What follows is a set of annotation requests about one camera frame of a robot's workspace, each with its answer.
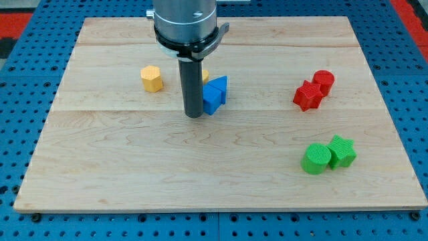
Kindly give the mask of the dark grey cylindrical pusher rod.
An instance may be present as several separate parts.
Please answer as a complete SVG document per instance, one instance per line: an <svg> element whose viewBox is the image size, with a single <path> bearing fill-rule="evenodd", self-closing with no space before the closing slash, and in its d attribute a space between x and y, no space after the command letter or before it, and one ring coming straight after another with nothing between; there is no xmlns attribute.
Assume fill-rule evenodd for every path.
<svg viewBox="0 0 428 241"><path fill-rule="evenodd" d="M201 62L179 60L179 74L185 114L190 118L198 118L203 114Z"/></svg>

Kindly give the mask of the black clamp ring mount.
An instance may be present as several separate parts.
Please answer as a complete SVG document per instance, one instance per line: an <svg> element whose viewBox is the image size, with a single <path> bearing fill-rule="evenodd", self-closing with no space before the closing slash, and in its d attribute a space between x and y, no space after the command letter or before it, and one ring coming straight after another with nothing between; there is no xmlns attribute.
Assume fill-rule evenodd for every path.
<svg viewBox="0 0 428 241"><path fill-rule="evenodd" d="M156 27L154 27L154 32L159 48L167 56L185 62L198 62L217 49L229 28L230 24L226 22L222 26L216 27L205 39L189 44L173 42L165 38Z"/></svg>

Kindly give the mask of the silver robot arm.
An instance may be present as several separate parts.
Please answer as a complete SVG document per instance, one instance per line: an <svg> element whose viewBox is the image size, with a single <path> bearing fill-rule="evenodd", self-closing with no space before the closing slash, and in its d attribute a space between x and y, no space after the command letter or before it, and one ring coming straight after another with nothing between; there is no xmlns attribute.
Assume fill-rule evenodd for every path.
<svg viewBox="0 0 428 241"><path fill-rule="evenodd" d="M229 23L217 25L216 0L153 0L154 33L178 61L185 114L203 114L202 61L214 52Z"/></svg>

